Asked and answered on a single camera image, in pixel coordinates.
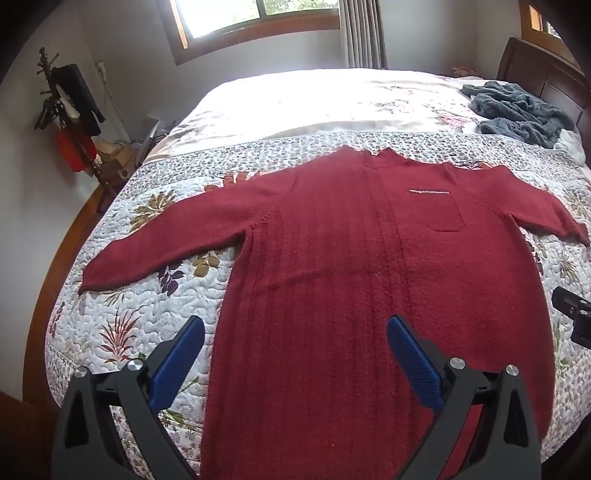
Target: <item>metal screw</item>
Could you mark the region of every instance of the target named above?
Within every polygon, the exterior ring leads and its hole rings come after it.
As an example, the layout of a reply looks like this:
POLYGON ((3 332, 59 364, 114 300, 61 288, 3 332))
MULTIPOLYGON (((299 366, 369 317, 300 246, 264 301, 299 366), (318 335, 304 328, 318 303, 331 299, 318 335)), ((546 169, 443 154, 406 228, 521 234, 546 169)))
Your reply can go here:
POLYGON ((466 368, 466 362, 456 356, 449 361, 449 364, 456 370, 463 370, 466 368))
POLYGON ((88 369, 86 367, 78 367, 74 371, 74 376, 76 378, 83 378, 86 376, 87 373, 88 373, 88 369))
POLYGON ((141 370, 141 368, 143 366, 144 366, 144 363, 139 358, 136 358, 135 360, 130 360, 129 362, 127 362, 127 368, 129 368, 130 370, 133 370, 134 372, 141 370))
POLYGON ((507 372, 512 377, 519 375, 519 369, 515 365, 507 365, 505 372, 507 372))

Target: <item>wooden bed frame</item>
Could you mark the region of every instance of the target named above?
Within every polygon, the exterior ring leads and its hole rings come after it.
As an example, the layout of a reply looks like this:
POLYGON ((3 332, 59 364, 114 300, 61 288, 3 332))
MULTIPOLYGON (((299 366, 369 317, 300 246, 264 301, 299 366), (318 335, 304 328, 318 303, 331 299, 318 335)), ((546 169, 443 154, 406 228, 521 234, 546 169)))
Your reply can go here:
MULTIPOLYGON (((532 44, 509 39, 498 80, 520 84, 525 90, 556 105, 575 121, 583 138, 587 164, 591 166, 591 86, 581 71, 554 54, 532 44)), ((44 456, 49 461, 58 408, 50 394, 44 363, 45 334, 53 306, 74 259, 98 218, 95 194, 68 231, 47 274, 31 322, 25 353, 23 399, 41 419, 44 456)), ((543 464, 544 479, 584 478, 591 471, 591 416, 578 431, 543 464)))
POLYGON ((591 85, 580 70, 547 50, 512 37, 496 78, 518 83, 565 111, 581 133, 587 165, 591 166, 591 85))

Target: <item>bed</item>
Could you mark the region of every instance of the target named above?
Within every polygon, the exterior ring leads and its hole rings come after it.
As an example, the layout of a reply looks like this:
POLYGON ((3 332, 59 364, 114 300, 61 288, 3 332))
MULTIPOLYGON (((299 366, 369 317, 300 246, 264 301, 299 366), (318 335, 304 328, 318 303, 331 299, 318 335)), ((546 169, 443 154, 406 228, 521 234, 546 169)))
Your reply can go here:
MULTIPOLYGON (((575 220, 591 228, 591 171, 581 166, 585 149, 591 148, 590 90, 575 73, 515 39, 499 70, 499 80, 519 82, 575 119, 578 132, 559 141, 555 150, 476 134, 482 119, 459 92, 467 83, 485 82, 475 77, 315 70, 221 85, 150 153, 80 250, 47 325, 51 395, 58 404, 62 401, 79 365, 94 373, 119 369, 129 359, 149 355, 190 315, 198 314, 206 323, 206 345, 173 406, 161 413, 174 443, 198 472, 216 322, 234 249, 204 252, 119 290, 79 296, 84 266, 110 241, 141 228, 174 202, 296 166, 343 145, 374 153, 391 147, 404 157, 430 163, 507 165, 522 180, 554 193, 575 220), (532 49, 540 55, 535 61, 532 49)), ((207 212, 199 221, 208 221, 207 212)), ((591 295, 591 261, 582 245, 522 233, 538 264, 548 304, 558 285, 591 295)), ((550 308, 550 319, 556 381, 542 460, 555 454, 591 411, 591 352, 570 342, 568 318, 550 308)), ((122 412, 114 409, 113 417, 134 468, 146 475, 122 412)))

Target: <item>red sweater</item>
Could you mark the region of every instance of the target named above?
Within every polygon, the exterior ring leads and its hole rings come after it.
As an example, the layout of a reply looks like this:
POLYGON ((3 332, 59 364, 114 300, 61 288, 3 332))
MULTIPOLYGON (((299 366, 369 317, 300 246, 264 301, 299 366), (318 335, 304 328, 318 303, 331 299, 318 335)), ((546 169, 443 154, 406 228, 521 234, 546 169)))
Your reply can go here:
POLYGON ((518 365, 546 435, 550 321, 518 225, 589 244, 560 201, 506 167, 347 147, 176 203, 105 248, 80 291, 243 242, 215 336, 202 478, 389 480, 431 420, 388 350, 393 314, 475 368, 518 365))

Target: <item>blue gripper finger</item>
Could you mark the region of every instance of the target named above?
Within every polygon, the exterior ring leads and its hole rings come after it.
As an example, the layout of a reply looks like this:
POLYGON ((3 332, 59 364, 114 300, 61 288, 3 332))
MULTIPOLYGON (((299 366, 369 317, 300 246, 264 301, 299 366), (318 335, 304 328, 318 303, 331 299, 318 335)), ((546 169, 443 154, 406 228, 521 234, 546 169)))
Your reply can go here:
POLYGON ((148 405, 153 413, 172 405, 205 343, 205 325, 202 319, 193 315, 187 323, 171 340, 174 345, 151 378, 148 405))
POLYGON ((421 405, 440 412, 445 404, 441 393, 441 375, 404 321, 398 316, 390 318, 386 336, 392 354, 404 370, 421 405))

